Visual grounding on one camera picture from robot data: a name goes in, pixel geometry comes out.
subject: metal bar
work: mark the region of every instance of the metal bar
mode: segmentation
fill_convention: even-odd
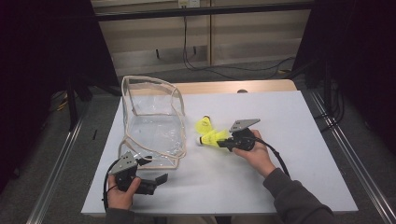
[[[61,178],[64,166],[67,163],[67,159],[70,155],[71,150],[73,149],[74,143],[76,142],[82,121],[85,118],[87,111],[88,103],[84,104],[81,116],[74,130],[72,132],[69,132],[69,135],[67,135],[64,146],[62,147],[61,153],[59,154],[58,160],[55,162],[55,165],[52,168],[47,183],[42,189],[40,195],[38,196],[38,199],[35,202],[35,207],[33,208],[29,218],[27,219],[26,224],[42,223],[44,215],[46,215],[46,212],[50,206],[52,196],[55,193],[56,187]]]
[[[234,13],[248,13],[248,12],[304,10],[304,9],[311,9],[315,5],[317,5],[315,2],[302,2],[302,3],[283,3],[283,4],[242,6],[242,7],[241,6],[190,7],[190,8],[140,11],[140,12],[97,13],[95,18],[98,21],[121,21],[121,20],[136,20],[136,19],[166,18],[166,17],[220,15],[220,14],[234,14]]]
[[[321,113],[325,113],[326,109],[323,105],[323,99],[317,92],[311,92],[312,98],[314,99],[315,104],[318,107],[318,110]],[[387,198],[384,193],[378,187],[378,185],[374,182],[370,174],[367,172],[363,163],[359,159],[359,156],[356,154],[355,149],[353,149],[352,145],[350,145],[346,136],[344,135],[341,128],[338,124],[335,124],[335,119],[330,117],[325,117],[325,121],[328,125],[332,125],[332,135],[335,140],[338,142],[340,148],[343,150],[346,155],[349,164],[372,200],[375,208],[377,209],[379,215],[384,220],[384,223],[392,224],[396,223],[396,216],[393,212],[392,208],[389,205]]]

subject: clear plastic bag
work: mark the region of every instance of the clear plastic bag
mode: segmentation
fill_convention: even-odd
[[[125,133],[119,157],[130,150],[135,157],[151,161],[141,169],[177,168],[186,155],[180,91],[153,77],[124,77],[121,87]]]

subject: black cable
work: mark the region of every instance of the black cable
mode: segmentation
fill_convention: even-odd
[[[332,110],[331,111],[325,111],[321,113],[320,115],[317,115],[314,117],[314,119],[325,119],[327,117],[333,116],[335,113],[339,113],[339,103],[338,103],[338,96],[339,96],[339,88],[335,88],[332,84],[332,90],[335,91],[335,97],[332,98]]]
[[[265,145],[265,146],[267,146],[267,147],[269,147],[269,148],[271,149],[271,151],[274,153],[274,155],[276,156],[277,160],[279,161],[280,166],[282,166],[283,173],[285,173],[285,175],[288,175],[288,176],[290,177],[288,168],[286,167],[285,162],[283,162],[282,158],[280,157],[279,152],[276,151],[273,147],[271,147],[271,145],[269,145],[268,143],[264,142],[264,141],[263,141],[262,139],[260,139],[260,138],[255,138],[254,140],[255,140],[256,142],[260,142],[261,144],[263,144],[263,145]]]
[[[323,128],[322,130],[320,130],[321,133],[324,133],[324,132],[330,130],[330,128],[338,125],[341,122],[341,120],[344,118],[344,114],[345,114],[344,94],[341,93],[339,87],[337,87],[337,89],[336,89],[336,95],[335,96],[336,96],[335,97],[335,101],[336,101],[335,107],[338,108],[337,111],[336,111],[337,114],[335,115],[335,112],[334,112],[333,119],[329,119],[330,124],[328,126],[326,126],[325,128]]]
[[[111,163],[110,167],[108,167],[108,170],[107,170],[107,172],[106,172],[105,183],[103,184],[103,199],[102,199],[103,205],[104,205],[104,207],[105,207],[105,210],[107,210],[107,208],[108,208],[108,198],[107,198],[107,193],[108,193],[108,190],[107,190],[108,172],[110,172],[110,170],[113,168],[113,166],[114,166],[119,160],[120,160],[120,159],[118,159],[118,160],[114,161],[113,163]]]
[[[189,59],[188,59],[188,57],[187,57],[187,18],[184,17],[183,62],[184,62],[185,67],[186,67],[187,69],[191,70],[191,71],[208,71],[208,72],[216,73],[216,74],[218,74],[218,75],[220,75],[220,76],[222,76],[222,77],[227,77],[227,78],[229,78],[229,79],[240,80],[239,78],[229,77],[229,76],[226,76],[226,75],[224,75],[224,74],[222,74],[222,73],[213,71],[213,70],[211,70],[211,68],[230,68],[230,69],[238,69],[238,70],[244,70],[244,71],[249,71],[249,72],[260,72],[260,71],[265,71],[265,70],[270,70],[270,69],[276,68],[275,72],[274,72],[271,76],[265,78],[265,79],[269,79],[269,78],[274,77],[274,76],[277,74],[277,70],[279,69],[279,66],[280,66],[282,63],[285,63],[285,62],[287,62],[287,61],[289,61],[289,60],[293,60],[293,59],[295,59],[295,57],[289,57],[289,58],[284,59],[284,60],[282,60],[281,62],[279,62],[279,63],[277,63],[277,64],[275,64],[275,65],[273,65],[273,66],[266,67],[266,68],[259,68],[259,69],[249,69],[249,68],[241,68],[241,67],[234,67],[234,66],[224,66],[224,65],[207,66],[207,67],[201,67],[201,68],[195,67],[195,66],[193,66],[193,65],[190,63],[190,61],[189,61]]]

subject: gray floor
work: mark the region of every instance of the gray floor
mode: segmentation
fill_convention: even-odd
[[[223,44],[214,47],[214,65],[230,63],[270,62],[282,60],[297,53],[301,38],[272,40],[264,43]],[[188,60],[194,66],[208,66],[207,46],[186,48]],[[112,54],[118,76],[147,74],[184,69],[183,49],[159,49]]]
[[[237,66],[263,68],[273,64],[276,62],[241,63]],[[279,69],[288,69],[291,66],[292,61],[289,61],[282,64]],[[216,68],[214,71],[237,79],[266,79],[275,72],[275,69],[249,72]],[[170,82],[230,80],[205,70],[192,72],[187,69],[179,69],[149,75]],[[311,90],[307,90],[304,86],[304,77],[298,77],[294,81],[297,88],[303,92],[313,116],[318,115],[319,111],[310,96]],[[77,141],[70,152],[42,223],[104,223],[102,218],[84,216],[80,210],[105,146],[120,99],[97,89],[92,91],[94,97],[88,105],[87,116],[83,120]],[[64,139],[68,135],[68,121],[67,108],[50,114],[46,128],[37,140],[32,154],[21,167],[21,177],[11,180],[0,196],[0,223],[26,223],[35,201],[50,175],[50,170],[57,160]],[[324,126],[324,121],[318,119],[318,127],[321,129]],[[393,181],[396,179],[395,155],[387,150],[375,133],[366,128],[364,119],[348,101],[346,101],[346,114],[340,126],[375,183],[392,206],[396,207],[396,182]],[[360,209],[357,213],[336,215],[336,217],[343,223],[383,223],[332,133],[323,133],[323,138]],[[136,223],[153,223],[153,220],[151,217],[138,217]]]

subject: white tabletop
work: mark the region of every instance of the white tabletop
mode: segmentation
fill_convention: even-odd
[[[194,123],[209,115],[217,130],[237,119],[260,119],[251,126],[261,132],[286,163],[292,179],[300,180],[335,213],[358,208],[299,91],[185,94],[187,155],[176,170],[138,171],[146,179],[168,173],[154,195],[135,195],[133,210],[154,216],[273,214],[274,199],[262,186],[264,178],[226,148],[199,147]],[[102,190],[108,166],[117,158],[123,135],[122,105],[81,213],[105,215]],[[280,167],[270,152],[274,164]]]

